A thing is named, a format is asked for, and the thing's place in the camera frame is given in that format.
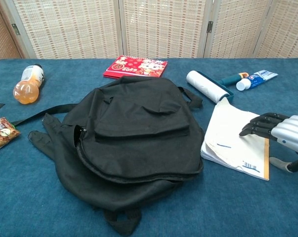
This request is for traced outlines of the right silver and black robot hand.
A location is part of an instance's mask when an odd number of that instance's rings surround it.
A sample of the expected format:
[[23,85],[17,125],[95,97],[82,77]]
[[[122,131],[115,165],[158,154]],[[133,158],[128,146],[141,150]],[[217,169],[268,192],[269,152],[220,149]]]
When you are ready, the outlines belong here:
[[[277,141],[298,154],[298,115],[262,114],[251,119],[239,133],[241,137],[249,134]],[[270,157],[269,162],[280,170],[289,173],[298,172],[298,160],[285,162]]]

